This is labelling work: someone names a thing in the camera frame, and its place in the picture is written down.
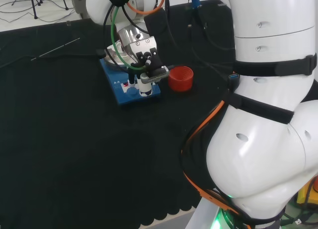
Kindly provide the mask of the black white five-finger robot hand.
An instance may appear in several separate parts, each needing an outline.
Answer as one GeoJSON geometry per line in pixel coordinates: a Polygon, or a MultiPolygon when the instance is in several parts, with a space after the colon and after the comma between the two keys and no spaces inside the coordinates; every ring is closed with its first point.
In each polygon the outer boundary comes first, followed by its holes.
{"type": "Polygon", "coordinates": [[[130,64],[130,71],[137,77],[137,85],[141,97],[147,97],[151,95],[153,91],[151,83],[142,83],[141,74],[150,70],[153,60],[152,51],[154,51],[156,47],[157,44],[154,37],[136,40],[126,47],[128,55],[135,60],[134,63],[130,64]]]}

